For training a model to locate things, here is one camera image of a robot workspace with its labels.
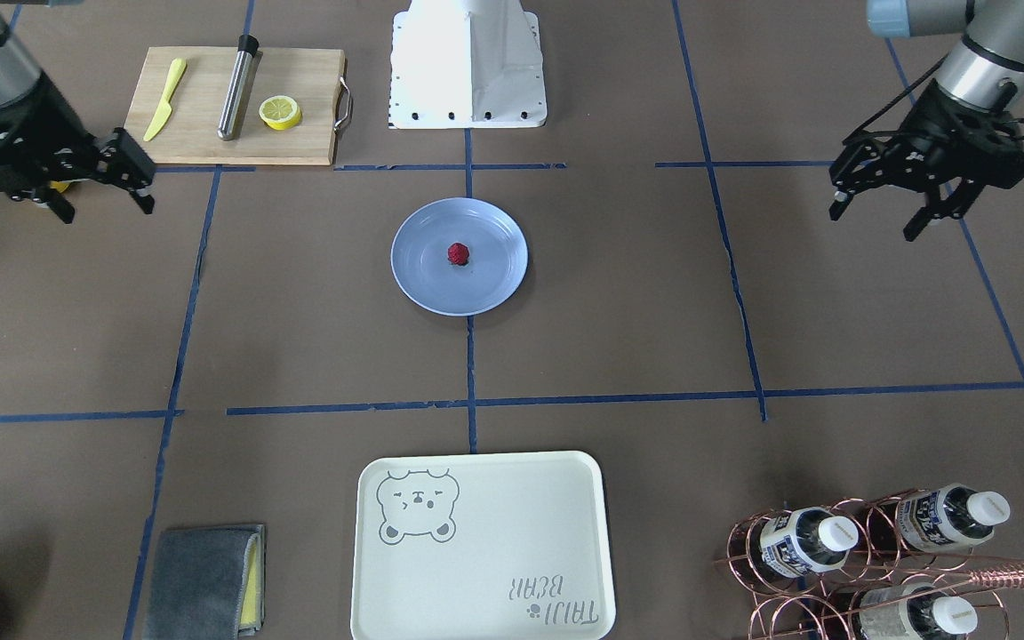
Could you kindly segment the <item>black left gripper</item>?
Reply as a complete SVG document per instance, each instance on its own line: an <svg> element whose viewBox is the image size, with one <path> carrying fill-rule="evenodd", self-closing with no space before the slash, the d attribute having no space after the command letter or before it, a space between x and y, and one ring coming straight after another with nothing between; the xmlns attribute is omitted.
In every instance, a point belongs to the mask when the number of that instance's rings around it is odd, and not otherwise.
<svg viewBox="0 0 1024 640"><path fill-rule="evenodd" d="M861 193L893 185L923 194L902 231L915 242L934 221L962 219L986 186L1024 179L1024 118L964 104L931 80L888 141L846 142L828 174L831 221Z"/></svg>

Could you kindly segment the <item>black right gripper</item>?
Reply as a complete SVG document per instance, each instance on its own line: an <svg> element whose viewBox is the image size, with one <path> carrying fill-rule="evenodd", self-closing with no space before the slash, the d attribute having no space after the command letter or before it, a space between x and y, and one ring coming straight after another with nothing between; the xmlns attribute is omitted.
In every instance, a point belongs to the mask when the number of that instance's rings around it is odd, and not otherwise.
<svg viewBox="0 0 1024 640"><path fill-rule="evenodd" d="M154 213L157 164L123 127L98 142L42 73L28 96L0 108L0 193L36 189L32 200L65 224L76 210L49 181L93 180L121 188L143 214Z"/></svg>

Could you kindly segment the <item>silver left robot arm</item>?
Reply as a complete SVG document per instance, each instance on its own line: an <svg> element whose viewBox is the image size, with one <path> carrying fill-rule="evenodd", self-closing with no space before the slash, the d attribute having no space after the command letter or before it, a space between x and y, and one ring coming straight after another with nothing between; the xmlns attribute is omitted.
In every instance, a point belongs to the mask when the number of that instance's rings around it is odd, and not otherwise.
<svg viewBox="0 0 1024 640"><path fill-rule="evenodd" d="M862 123L829 167L831 220L861 193L894 186L924 195L903 234L962 219L985 188L1024 179L1024 118L1011 106L1024 93L1024 1L870 1L879 36L959 31L958 44L918 78L918 101L898 127Z"/></svg>

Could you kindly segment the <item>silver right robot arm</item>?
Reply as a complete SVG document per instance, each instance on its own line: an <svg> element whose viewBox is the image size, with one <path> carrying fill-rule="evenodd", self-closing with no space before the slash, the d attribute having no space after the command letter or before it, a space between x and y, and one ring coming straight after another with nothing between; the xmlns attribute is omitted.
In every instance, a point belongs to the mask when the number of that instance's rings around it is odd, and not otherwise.
<svg viewBox="0 0 1024 640"><path fill-rule="evenodd" d="M83 129L77 114L65 104L44 69L33 60L11 26L1 16L0 116L9 126L22 127L37 118L39 134L52 138L49 143L23 143L23 163L18 167L7 161L7 154L0 151L0 193L22 194L23 198L29 198L48 190L49 180L92 180L122 188L130 194L143 213L153 213L155 200L151 187L156 166L145 151L138 143L131 143L130 153L125 154L134 169L134 177L130 180L124 178L122 171L115 177L97 172L96 165L103 161L103 151L94 146L93 136Z"/></svg>

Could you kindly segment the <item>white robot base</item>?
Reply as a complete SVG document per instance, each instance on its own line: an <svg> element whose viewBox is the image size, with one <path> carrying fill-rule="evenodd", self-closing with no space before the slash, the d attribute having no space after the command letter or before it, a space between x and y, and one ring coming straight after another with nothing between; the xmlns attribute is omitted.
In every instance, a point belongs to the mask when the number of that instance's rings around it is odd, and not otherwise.
<svg viewBox="0 0 1024 640"><path fill-rule="evenodd" d="M548 121L540 22L520 1L412 1L390 33L390 129Z"/></svg>

